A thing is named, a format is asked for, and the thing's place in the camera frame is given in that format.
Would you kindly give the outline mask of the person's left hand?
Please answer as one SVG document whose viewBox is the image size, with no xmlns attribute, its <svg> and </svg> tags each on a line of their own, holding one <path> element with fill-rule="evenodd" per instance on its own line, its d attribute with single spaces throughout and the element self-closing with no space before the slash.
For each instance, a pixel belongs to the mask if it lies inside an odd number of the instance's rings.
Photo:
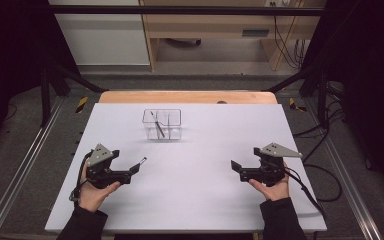
<svg viewBox="0 0 384 240">
<path fill-rule="evenodd" d="M 104 200 L 121 186 L 121 183 L 116 181 L 104 189 L 98 189 L 87 180 L 86 172 L 87 167 L 84 166 L 81 174 L 82 185 L 79 190 L 78 205 L 91 213 L 95 213 Z"/>
</svg>

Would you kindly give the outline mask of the light wooden desk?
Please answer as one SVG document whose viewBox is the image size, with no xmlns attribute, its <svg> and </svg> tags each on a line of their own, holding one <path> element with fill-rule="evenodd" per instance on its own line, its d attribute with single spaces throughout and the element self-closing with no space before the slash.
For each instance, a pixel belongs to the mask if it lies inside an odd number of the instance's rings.
<svg viewBox="0 0 384 240">
<path fill-rule="evenodd" d="M 266 0 L 139 0 L 142 6 L 217 6 L 265 7 Z M 323 8 L 327 0 L 291 0 L 290 7 Z M 143 16 L 147 37 L 158 39 L 240 39 L 261 41 L 270 68 L 280 68 L 286 59 L 287 45 L 294 40 L 310 40 L 317 16 L 246 16 L 246 15 L 152 15 Z M 269 29 L 267 37 L 243 37 L 244 29 Z"/>
</svg>

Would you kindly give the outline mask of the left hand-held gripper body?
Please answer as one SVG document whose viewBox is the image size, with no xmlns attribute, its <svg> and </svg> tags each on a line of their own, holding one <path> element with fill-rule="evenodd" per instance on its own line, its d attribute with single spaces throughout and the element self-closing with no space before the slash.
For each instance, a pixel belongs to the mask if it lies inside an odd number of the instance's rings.
<svg viewBox="0 0 384 240">
<path fill-rule="evenodd" d="M 113 171 L 110 168 L 112 161 L 119 155 L 119 150 L 109 150 L 98 144 L 86 164 L 87 180 L 98 189 L 106 188 L 114 182 L 119 182 L 121 185 L 129 184 L 132 176 L 130 170 Z"/>
</svg>

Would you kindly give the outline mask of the white power strip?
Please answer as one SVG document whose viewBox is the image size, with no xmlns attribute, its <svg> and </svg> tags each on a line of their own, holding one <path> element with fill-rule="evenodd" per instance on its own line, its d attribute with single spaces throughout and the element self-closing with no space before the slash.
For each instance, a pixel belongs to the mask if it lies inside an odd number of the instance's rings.
<svg viewBox="0 0 384 240">
<path fill-rule="evenodd" d="M 290 7 L 291 0 L 266 0 L 265 7 Z"/>
</svg>

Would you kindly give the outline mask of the white table board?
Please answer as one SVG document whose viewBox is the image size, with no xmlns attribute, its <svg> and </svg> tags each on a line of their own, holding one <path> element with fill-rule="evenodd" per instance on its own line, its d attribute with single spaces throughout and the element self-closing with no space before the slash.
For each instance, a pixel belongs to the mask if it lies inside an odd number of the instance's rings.
<svg viewBox="0 0 384 240">
<path fill-rule="evenodd" d="M 128 185 L 102 204 L 113 233 L 255 232 L 263 228 L 262 195 L 241 182 L 231 160 L 259 164 L 254 147 L 296 144 L 279 104 L 178 104 L 180 140 L 149 140 L 142 123 L 146 104 L 98 103 L 54 204 L 46 230 L 58 232 L 73 210 L 69 200 L 82 159 L 97 144 L 119 150 L 114 170 L 147 157 Z"/>
</svg>

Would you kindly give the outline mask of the black frame crossbar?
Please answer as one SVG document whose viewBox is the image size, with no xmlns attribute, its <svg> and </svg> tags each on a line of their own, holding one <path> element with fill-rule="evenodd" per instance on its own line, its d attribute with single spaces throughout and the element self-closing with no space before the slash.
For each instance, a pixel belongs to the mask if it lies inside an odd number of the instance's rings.
<svg viewBox="0 0 384 240">
<path fill-rule="evenodd" d="M 50 5 L 56 14 L 322 16 L 324 8 Z"/>
</svg>

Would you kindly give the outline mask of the black curtain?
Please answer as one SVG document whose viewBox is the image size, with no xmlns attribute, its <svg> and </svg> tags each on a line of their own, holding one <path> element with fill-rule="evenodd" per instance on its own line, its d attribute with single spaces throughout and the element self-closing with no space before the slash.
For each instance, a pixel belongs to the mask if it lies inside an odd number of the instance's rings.
<svg viewBox="0 0 384 240">
<path fill-rule="evenodd" d="M 343 13 L 320 19 L 304 63 L 313 63 L 337 26 L 343 26 L 324 71 L 328 80 L 345 87 L 352 129 L 384 175 L 384 0 L 327 0 L 326 8 Z"/>
<path fill-rule="evenodd" d="M 9 100 L 39 86 L 44 68 L 31 37 L 22 30 L 23 22 L 43 41 L 57 63 L 79 72 L 56 17 L 32 9 L 48 4 L 49 0 L 0 0 L 0 127 L 7 116 Z"/>
</svg>

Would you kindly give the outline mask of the aluminium floor rail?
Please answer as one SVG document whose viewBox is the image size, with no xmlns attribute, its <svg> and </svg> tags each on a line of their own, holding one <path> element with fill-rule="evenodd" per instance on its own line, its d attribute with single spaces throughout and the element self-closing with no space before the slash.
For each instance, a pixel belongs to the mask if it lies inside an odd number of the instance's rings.
<svg viewBox="0 0 384 240">
<path fill-rule="evenodd" d="M 356 184 L 358 168 L 366 168 L 366 160 L 363 157 L 354 137 L 348 130 L 346 115 L 339 104 L 332 102 L 323 108 L 320 120 L 316 112 L 313 100 L 305 100 L 308 105 L 310 116 L 315 124 L 324 124 L 325 128 L 318 129 L 322 139 L 312 153 L 305 157 L 305 163 L 316 165 L 319 160 L 315 159 L 314 153 L 322 151 L 330 162 L 334 177 L 341 186 L 342 195 L 347 199 L 348 205 L 359 225 L 366 240 L 383 240 L 362 195 L 362 189 Z"/>
<path fill-rule="evenodd" d="M 29 172 L 34 165 L 48 135 L 61 111 L 61 107 L 65 99 L 63 97 L 57 97 L 55 103 L 51 108 L 51 114 L 49 120 L 41 127 L 36 134 L 33 142 L 31 143 L 27 153 L 25 154 L 20 166 L 18 167 L 15 175 L 11 179 L 6 191 L 0 199 L 0 228 L 6 219 L 9 211 L 11 210 Z"/>
</svg>

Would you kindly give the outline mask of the black frame strut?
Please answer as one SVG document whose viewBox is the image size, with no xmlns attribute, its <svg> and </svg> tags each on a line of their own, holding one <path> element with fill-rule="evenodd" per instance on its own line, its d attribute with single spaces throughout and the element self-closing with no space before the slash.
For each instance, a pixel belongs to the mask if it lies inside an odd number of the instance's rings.
<svg viewBox="0 0 384 240">
<path fill-rule="evenodd" d="M 298 80 L 304 80 L 300 87 L 299 93 L 303 97 L 311 96 L 315 90 L 318 91 L 317 97 L 317 120 L 324 128 L 327 127 L 327 110 L 326 110 L 326 95 L 327 95 L 327 80 L 326 74 L 322 67 L 311 65 L 301 69 L 298 73 L 288 77 L 286 80 L 266 89 L 266 92 L 277 93 L 283 88 L 295 83 Z"/>
<path fill-rule="evenodd" d="M 95 93 L 106 92 L 106 89 L 87 81 L 79 74 L 75 74 L 74 72 L 68 70 L 67 68 L 61 65 L 51 65 L 45 67 L 41 73 L 40 81 L 42 127 L 44 127 L 51 118 L 50 87 L 54 88 L 58 96 L 67 96 L 70 93 L 70 87 L 66 83 L 66 79 L 71 79 Z"/>
</svg>

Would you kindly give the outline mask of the person's right hand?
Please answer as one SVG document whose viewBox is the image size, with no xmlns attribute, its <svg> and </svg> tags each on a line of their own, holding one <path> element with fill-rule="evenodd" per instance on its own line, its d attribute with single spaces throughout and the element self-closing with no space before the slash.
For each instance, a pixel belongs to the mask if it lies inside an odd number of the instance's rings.
<svg viewBox="0 0 384 240">
<path fill-rule="evenodd" d="M 250 179 L 248 183 L 257 191 L 263 194 L 266 200 L 277 201 L 288 198 L 289 194 L 289 177 L 287 174 L 275 185 L 267 187 L 262 183 Z"/>
</svg>

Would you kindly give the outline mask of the clear acrylic holder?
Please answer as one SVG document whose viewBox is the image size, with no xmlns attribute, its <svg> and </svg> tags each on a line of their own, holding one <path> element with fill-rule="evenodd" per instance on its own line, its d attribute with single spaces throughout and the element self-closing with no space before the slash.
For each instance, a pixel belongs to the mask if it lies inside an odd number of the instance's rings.
<svg viewBox="0 0 384 240">
<path fill-rule="evenodd" d="M 165 138 L 157 135 L 159 132 L 150 111 L 156 115 L 157 120 L 165 134 Z M 145 109 L 142 123 L 149 140 L 180 140 L 182 135 L 182 112 L 180 109 Z"/>
</svg>

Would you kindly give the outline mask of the wooden table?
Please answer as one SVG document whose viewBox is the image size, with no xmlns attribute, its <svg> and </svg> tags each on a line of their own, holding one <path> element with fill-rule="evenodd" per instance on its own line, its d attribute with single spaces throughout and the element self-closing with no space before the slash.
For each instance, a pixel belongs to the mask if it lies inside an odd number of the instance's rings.
<svg viewBox="0 0 384 240">
<path fill-rule="evenodd" d="M 106 91 L 99 103 L 277 104 L 275 95 L 260 91 Z"/>
</svg>

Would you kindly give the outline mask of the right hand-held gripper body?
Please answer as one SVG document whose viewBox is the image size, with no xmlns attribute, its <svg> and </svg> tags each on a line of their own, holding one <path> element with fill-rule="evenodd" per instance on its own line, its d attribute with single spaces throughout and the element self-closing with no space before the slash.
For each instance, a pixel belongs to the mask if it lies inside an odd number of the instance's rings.
<svg viewBox="0 0 384 240">
<path fill-rule="evenodd" d="M 253 153 L 259 157 L 260 166 L 257 168 L 244 168 L 239 166 L 241 182 L 250 179 L 259 181 L 267 187 L 272 187 L 285 176 L 284 157 L 301 158 L 302 154 L 281 146 L 270 143 L 265 147 L 254 147 Z"/>
</svg>

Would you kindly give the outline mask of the yellow black floor marker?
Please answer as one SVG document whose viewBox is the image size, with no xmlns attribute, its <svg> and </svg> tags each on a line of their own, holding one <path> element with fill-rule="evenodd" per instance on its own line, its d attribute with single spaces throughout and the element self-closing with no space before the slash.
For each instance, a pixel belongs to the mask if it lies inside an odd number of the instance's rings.
<svg viewBox="0 0 384 240">
<path fill-rule="evenodd" d="M 295 103 L 295 100 L 293 98 L 289 98 L 289 106 L 290 106 L 290 109 L 292 109 L 292 110 L 297 110 L 300 112 L 307 112 L 307 108 L 297 106 Z"/>
<path fill-rule="evenodd" d="M 82 110 L 84 109 L 84 107 L 85 107 L 85 105 L 86 105 L 86 102 L 87 102 L 87 100 L 88 100 L 88 97 L 82 97 L 81 99 L 80 99 L 80 101 L 79 101 L 79 103 L 78 103 L 78 106 L 77 106 L 77 108 L 76 108 L 76 111 L 75 111 L 75 113 L 81 113 L 82 112 Z"/>
</svg>

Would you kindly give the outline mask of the white cabinet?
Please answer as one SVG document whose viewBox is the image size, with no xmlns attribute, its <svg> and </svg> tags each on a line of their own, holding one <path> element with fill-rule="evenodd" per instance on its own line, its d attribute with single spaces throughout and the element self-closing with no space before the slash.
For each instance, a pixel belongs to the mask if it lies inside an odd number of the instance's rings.
<svg viewBox="0 0 384 240">
<path fill-rule="evenodd" d="M 149 64 L 140 14 L 56 14 L 56 19 L 77 65 Z"/>
</svg>

